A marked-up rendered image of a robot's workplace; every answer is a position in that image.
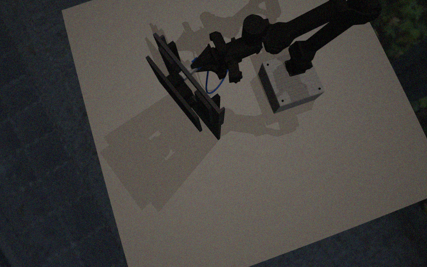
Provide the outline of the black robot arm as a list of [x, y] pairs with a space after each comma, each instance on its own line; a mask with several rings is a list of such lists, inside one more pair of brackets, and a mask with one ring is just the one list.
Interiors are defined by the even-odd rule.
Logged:
[[[316, 51], [345, 32], [353, 25], [362, 25], [378, 18], [381, 14], [378, 0], [329, 0], [313, 10], [296, 17], [289, 22], [270, 24], [268, 19], [259, 15], [248, 15], [242, 26], [242, 37], [246, 57], [258, 54], [264, 44], [266, 52], [278, 54], [288, 48], [290, 60], [285, 61], [289, 76], [303, 74], [313, 67], [312, 60]], [[319, 26], [313, 36], [306, 41], [292, 41]], [[291, 45], [290, 45], [291, 44]], [[224, 58], [228, 63], [229, 81], [239, 82], [242, 71], [239, 70], [241, 55]]]

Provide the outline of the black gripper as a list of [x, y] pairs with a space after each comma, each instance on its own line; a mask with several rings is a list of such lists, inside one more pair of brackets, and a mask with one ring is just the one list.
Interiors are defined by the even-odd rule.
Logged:
[[191, 68], [202, 67], [196, 72], [213, 71], [219, 79], [225, 78], [228, 63], [224, 62], [224, 58], [238, 54], [241, 55], [239, 59], [242, 62], [242, 59], [246, 57], [244, 45], [241, 40], [235, 39], [235, 37], [230, 42], [225, 43], [220, 32], [212, 32], [209, 37], [215, 44], [215, 48], [208, 44], [200, 56], [191, 64]]

